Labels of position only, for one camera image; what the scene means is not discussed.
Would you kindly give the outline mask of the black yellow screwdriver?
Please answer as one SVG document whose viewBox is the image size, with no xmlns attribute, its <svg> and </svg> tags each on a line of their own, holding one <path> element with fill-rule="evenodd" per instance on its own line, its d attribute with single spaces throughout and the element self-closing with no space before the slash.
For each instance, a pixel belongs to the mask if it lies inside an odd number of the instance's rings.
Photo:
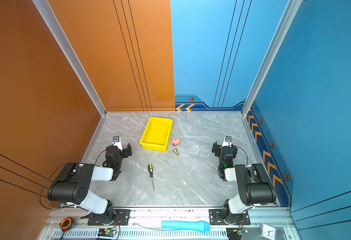
<svg viewBox="0 0 351 240">
<path fill-rule="evenodd" d="M 152 188 L 153 188 L 153 190 L 155 190 L 153 166 L 151 164 L 148 165 L 148 172 L 149 172 L 150 179 L 151 179 L 151 182 L 152 182 Z"/>
</svg>

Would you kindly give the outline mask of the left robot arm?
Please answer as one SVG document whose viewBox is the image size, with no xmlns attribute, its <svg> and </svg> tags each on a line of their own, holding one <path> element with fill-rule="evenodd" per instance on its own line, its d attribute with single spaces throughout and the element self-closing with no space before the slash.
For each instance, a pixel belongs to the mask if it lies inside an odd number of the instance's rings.
<svg viewBox="0 0 351 240">
<path fill-rule="evenodd" d="M 56 179 L 51 184 L 47 198 L 53 202 L 69 204 L 87 211 L 89 225 L 96 222 L 110 225 L 117 222 L 117 213 L 110 200 L 99 197 L 90 190 L 91 182 L 115 181 L 121 174 L 123 159 L 132 155 L 132 147 L 127 144 L 122 148 L 120 142 L 115 142 L 106 148 L 106 160 L 102 165 L 66 163 Z"/>
</svg>

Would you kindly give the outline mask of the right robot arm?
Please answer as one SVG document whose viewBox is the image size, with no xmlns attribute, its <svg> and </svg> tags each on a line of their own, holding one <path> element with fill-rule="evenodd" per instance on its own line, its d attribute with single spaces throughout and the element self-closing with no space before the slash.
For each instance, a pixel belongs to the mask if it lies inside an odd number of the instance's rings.
<svg viewBox="0 0 351 240">
<path fill-rule="evenodd" d="M 217 167 L 219 178 L 237 184 L 237 195 L 225 201 L 220 216 L 229 225 L 241 224 L 248 210 L 255 205 L 275 203 L 277 198 L 263 164 L 233 163 L 239 149 L 231 140 L 226 140 L 222 145 L 215 142 L 211 150 L 219 159 Z"/>
</svg>

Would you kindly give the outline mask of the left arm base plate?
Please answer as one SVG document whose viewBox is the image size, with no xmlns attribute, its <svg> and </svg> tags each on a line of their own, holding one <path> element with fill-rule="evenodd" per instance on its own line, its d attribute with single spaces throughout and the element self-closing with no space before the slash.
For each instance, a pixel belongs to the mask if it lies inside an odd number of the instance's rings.
<svg viewBox="0 0 351 240">
<path fill-rule="evenodd" d="M 89 226 L 127 226 L 130 219 L 131 210 L 129 209 L 116 209 L 114 210 L 114 217 L 107 219 L 100 215 L 91 215 L 88 220 Z"/>
</svg>

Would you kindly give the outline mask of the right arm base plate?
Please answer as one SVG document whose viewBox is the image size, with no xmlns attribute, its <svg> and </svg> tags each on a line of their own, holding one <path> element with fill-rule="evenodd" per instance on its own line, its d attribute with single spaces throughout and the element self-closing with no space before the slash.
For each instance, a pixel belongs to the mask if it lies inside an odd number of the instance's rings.
<svg viewBox="0 0 351 240">
<path fill-rule="evenodd" d="M 242 214 L 224 213 L 223 209 L 210 209 L 209 221 L 211 225 L 243 225 L 251 224 L 248 212 Z"/>
</svg>

